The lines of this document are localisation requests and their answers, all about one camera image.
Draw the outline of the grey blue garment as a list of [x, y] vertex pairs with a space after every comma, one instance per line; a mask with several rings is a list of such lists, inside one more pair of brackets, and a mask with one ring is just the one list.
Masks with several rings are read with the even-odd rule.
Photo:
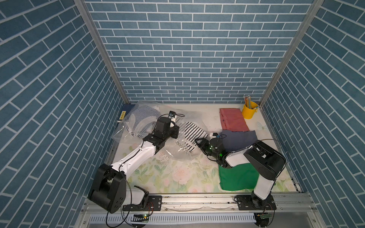
[[226, 135], [223, 140], [224, 149], [227, 152], [239, 151], [257, 142], [258, 138], [255, 131], [233, 132], [223, 130], [223, 135]]

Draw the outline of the clear vacuum bag with valve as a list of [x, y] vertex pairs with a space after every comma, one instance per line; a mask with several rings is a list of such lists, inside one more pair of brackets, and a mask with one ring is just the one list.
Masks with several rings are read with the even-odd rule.
[[177, 161], [191, 161], [203, 152], [198, 144], [203, 139], [210, 140], [213, 132], [203, 122], [203, 114], [195, 111], [174, 110], [177, 113], [176, 125], [180, 127], [178, 138], [166, 141], [162, 152]]

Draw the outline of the striped black white garment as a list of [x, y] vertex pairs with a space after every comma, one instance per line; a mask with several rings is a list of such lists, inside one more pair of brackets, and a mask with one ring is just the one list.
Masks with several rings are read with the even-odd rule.
[[207, 138], [208, 133], [194, 122], [182, 122], [180, 125], [177, 144], [188, 153], [193, 153], [198, 147], [195, 143], [197, 138]]

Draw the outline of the red garment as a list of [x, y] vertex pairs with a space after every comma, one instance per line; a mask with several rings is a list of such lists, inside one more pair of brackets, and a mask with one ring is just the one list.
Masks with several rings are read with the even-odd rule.
[[245, 119], [238, 108], [220, 108], [220, 121], [223, 130], [232, 132], [249, 131]]

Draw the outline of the bright green garment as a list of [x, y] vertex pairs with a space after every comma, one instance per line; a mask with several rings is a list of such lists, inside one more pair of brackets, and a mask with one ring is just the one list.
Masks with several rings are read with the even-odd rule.
[[251, 163], [232, 168], [219, 166], [220, 187], [224, 191], [241, 191], [255, 188], [259, 173]]

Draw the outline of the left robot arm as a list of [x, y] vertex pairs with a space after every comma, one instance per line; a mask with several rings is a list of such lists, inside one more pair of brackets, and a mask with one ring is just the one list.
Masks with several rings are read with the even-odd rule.
[[173, 111], [160, 116], [153, 131], [135, 150], [113, 164], [99, 166], [87, 198], [108, 213], [120, 209], [144, 210], [149, 192], [138, 186], [131, 187], [127, 179], [147, 159], [157, 154], [168, 139], [178, 138], [180, 127], [176, 124], [177, 116]]

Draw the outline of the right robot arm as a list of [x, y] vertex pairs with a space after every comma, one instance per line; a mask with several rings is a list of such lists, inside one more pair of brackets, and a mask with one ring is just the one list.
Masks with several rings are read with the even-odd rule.
[[265, 144], [263, 140], [232, 152], [224, 149], [222, 137], [211, 140], [196, 138], [194, 141], [205, 155], [214, 157], [215, 162], [222, 168], [230, 169], [242, 164], [251, 164], [259, 176], [248, 203], [254, 209], [265, 209], [271, 200], [273, 185], [287, 164], [281, 153]]

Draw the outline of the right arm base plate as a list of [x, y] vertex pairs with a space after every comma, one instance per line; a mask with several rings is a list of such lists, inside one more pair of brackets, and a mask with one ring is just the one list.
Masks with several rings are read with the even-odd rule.
[[260, 199], [253, 194], [236, 195], [233, 200], [238, 204], [238, 208], [240, 211], [274, 211], [277, 209], [274, 198], [271, 194], [268, 195], [267, 199]]

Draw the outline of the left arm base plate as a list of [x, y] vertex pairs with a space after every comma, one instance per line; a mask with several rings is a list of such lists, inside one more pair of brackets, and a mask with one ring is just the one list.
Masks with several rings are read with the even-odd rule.
[[161, 204], [161, 195], [150, 195], [148, 197], [144, 197], [139, 204], [123, 205], [122, 211], [160, 211]]

